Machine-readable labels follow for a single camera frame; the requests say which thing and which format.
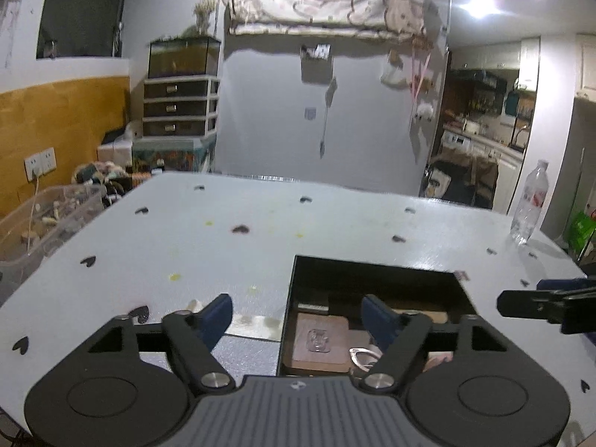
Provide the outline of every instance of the dark window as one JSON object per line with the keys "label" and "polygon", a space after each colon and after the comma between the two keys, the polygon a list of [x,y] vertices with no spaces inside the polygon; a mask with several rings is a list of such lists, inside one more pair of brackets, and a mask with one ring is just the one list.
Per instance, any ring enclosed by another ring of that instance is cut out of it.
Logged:
{"label": "dark window", "polygon": [[45,0],[37,58],[120,56],[124,0]]}

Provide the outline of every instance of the white table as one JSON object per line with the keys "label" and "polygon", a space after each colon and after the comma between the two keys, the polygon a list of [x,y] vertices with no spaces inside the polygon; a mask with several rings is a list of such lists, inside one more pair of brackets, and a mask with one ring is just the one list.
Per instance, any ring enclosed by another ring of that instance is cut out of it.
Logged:
{"label": "white table", "polygon": [[[303,196],[312,203],[301,203]],[[136,215],[142,207],[148,213]],[[301,254],[465,271],[470,280],[462,284],[478,313],[565,387],[569,431],[579,440],[596,430],[596,347],[544,321],[503,318],[495,301],[503,289],[522,289],[522,279],[534,288],[540,279],[582,273],[540,232],[527,247],[509,242],[510,221],[487,210],[330,185],[166,173],[87,225],[0,308],[0,406],[25,427],[23,402],[35,382],[110,318],[143,304],[157,322],[193,299],[206,304],[228,292],[235,312],[281,319]],[[248,234],[231,233],[240,224]],[[406,242],[393,242],[394,235]],[[80,264],[88,256],[96,256],[89,268]],[[12,347],[24,336],[29,350],[22,356]],[[214,350],[237,379],[274,374],[278,352],[278,343],[232,337]],[[591,390],[583,393],[581,380]],[[574,445],[572,435],[563,440]]]}

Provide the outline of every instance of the power outlet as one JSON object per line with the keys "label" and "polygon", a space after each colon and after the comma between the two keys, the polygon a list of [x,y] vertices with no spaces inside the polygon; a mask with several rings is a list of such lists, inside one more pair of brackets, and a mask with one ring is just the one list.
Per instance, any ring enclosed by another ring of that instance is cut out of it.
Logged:
{"label": "power outlet", "polygon": [[43,150],[39,155],[41,156],[41,167],[43,174],[49,173],[50,171],[54,171],[56,169],[56,155],[54,154],[53,148]]}
{"label": "power outlet", "polygon": [[25,173],[27,173],[27,181],[32,182],[34,180],[34,172],[35,176],[37,177],[40,177],[42,174],[44,174],[40,153],[35,153],[29,156],[29,158],[25,158]]}

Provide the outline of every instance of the bright light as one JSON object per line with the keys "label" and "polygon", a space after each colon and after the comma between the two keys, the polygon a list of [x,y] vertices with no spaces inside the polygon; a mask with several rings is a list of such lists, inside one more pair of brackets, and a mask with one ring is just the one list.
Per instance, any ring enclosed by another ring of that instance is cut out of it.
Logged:
{"label": "bright light", "polygon": [[470,3],[461,6],[474,18],[484,18],[486,15],[499,13],[494,0],[471,0]]}

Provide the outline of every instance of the clear water bottle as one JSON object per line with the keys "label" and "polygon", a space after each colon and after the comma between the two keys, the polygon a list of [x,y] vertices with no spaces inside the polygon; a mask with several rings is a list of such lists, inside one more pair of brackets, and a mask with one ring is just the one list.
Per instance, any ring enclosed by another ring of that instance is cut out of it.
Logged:
{"label": "clear water bottle", "polygon": [[542,205],[548,192],[547,167],[547,161],[539,160],[536,169],[526,179],[523,195],[511,222],[511,237],[518,244],[527,242],[540,218]]}

